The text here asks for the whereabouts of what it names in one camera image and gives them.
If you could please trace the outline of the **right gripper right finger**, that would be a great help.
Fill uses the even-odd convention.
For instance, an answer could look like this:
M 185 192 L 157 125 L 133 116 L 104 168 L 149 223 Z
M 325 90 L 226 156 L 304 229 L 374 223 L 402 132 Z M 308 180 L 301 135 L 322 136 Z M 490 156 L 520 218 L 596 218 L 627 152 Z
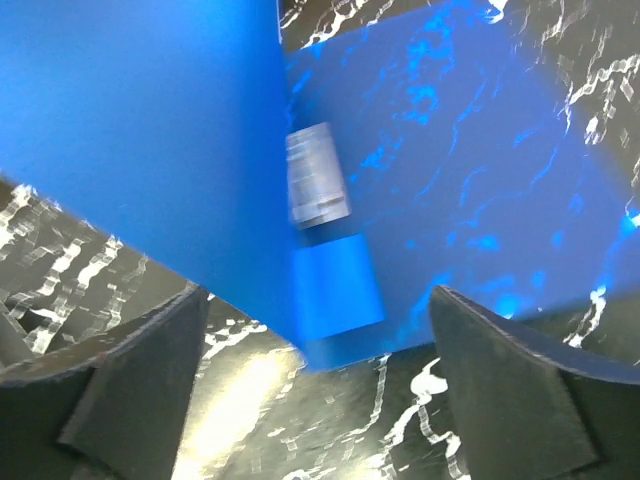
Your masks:
M 507 320 L 447 286 L 429 302 L 474 479 L 636 479 L 639 369 Z

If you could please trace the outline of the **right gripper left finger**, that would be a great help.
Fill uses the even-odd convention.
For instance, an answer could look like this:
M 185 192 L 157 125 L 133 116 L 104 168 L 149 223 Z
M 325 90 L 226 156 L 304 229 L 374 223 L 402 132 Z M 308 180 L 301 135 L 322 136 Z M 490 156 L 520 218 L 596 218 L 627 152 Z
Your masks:
M 190 285 L 138 318 L 3 370 L 2 478 L 170 478 L 207 298 Z

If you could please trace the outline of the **blue plastic folder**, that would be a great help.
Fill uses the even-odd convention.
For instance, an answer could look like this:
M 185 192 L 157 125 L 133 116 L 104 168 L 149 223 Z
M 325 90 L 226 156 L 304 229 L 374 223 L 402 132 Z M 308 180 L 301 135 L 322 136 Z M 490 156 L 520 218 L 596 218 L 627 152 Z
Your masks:
M 351 213 L 291 221 L 289 134 Z M 5 1 L 1 171 L 314 370 L 639 286 L 635 1 Z

